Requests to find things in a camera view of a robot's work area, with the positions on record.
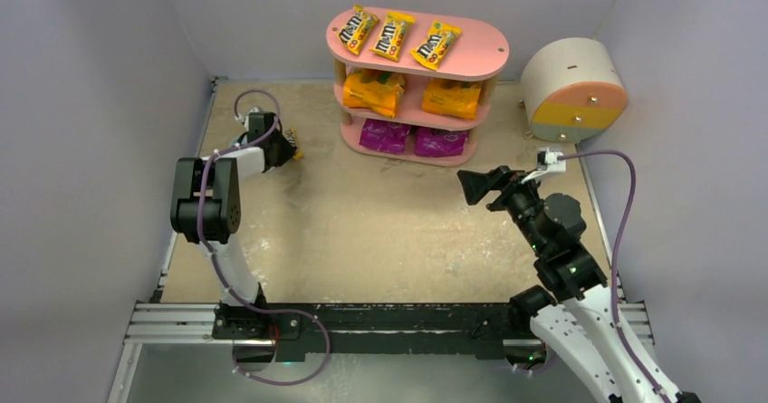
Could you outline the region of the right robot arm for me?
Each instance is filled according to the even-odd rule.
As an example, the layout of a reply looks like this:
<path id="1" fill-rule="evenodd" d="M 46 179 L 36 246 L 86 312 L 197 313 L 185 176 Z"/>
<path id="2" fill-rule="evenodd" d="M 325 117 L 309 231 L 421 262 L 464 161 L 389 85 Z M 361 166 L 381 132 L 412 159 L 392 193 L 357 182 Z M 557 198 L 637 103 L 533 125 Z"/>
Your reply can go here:
<path id="1" fill-rule="evenodd" d="M 460 170 L 468 205 L 509 214 L 536 257 L 540 284 L 510 300 L 512 315 L 564 361 L 599 402 L 697 402 L 666 375 L 619 309 L 615 288 L 581 242 L 586 223 L 575 198 L 542 198 L 530 173 L 507 166 Z"/>

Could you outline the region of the orange mango gummy bag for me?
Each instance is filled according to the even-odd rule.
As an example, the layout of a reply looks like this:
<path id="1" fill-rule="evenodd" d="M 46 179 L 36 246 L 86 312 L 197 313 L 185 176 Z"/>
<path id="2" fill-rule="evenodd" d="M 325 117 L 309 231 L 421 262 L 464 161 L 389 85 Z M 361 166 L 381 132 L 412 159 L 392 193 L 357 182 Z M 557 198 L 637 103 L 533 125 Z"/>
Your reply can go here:
<path id="1" fill-rule="evenodd" d="M 483 84 L 432 78 L 427 82 L 421 110 L 463 120 L 475 120 Z"/>
<path id="2" fill-rule="evenodd" d="M 406 78 L 402 73 L 358 69 L 347 75 L 342 86 L 341 104 L 370 109 L 386 118 L 398 115 Z"/>

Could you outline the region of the small yellow M&M's bag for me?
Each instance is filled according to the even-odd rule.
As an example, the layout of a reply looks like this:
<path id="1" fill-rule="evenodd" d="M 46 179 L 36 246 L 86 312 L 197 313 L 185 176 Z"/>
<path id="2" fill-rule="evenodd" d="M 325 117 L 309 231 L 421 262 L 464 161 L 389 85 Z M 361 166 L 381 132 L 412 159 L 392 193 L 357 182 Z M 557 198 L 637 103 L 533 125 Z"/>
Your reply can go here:
<path id="1" fill-rule="evenodd" d="M 283 132 L 283 136 L 293 149 L 292 159 L 299 160 L 303 158 L 303 151 L 299 146 L 296 130 L 289 128 Z"/>

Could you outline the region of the purple blackcurrant gummy bag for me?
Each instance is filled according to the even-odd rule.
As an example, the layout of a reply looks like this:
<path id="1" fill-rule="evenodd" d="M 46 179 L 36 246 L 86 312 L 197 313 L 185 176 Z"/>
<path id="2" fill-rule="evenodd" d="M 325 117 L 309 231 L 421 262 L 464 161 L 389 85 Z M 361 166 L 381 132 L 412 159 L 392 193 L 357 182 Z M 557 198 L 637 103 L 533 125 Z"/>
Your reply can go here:
<path id="1" fill-rule="evenodd" d="M 386 120 L 365 120 L 359 144 L 377 152 L 400 155 L 406 151 L 406 143 L 411 126 Z"/>
<path id="2" fill-rule="evenodd" d="M 427 158 L 445 158 L 462 155 L 468 140 L 466 130 L 452 131 L 418 128 L 413 152 L 416 156 Z"/>

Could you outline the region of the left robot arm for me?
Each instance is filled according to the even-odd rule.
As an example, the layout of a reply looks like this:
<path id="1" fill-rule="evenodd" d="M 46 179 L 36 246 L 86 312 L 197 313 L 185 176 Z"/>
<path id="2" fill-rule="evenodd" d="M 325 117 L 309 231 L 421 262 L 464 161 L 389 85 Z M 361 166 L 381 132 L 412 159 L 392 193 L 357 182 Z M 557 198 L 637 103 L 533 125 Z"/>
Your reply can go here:
<path id="1" fill-rule="evenodd" d="M 266 315 L 261 284 L 250 274 L 237 234 L 243 218 L 240 183 L 279 168 L 297 148 L 283 134 L 279 115 L 250 112 L 245 135 L 206 158 L 180 158 L 175 167 L 169 221 L 173 230 L 209 259 L 220 289 L 220 310 Z"/>

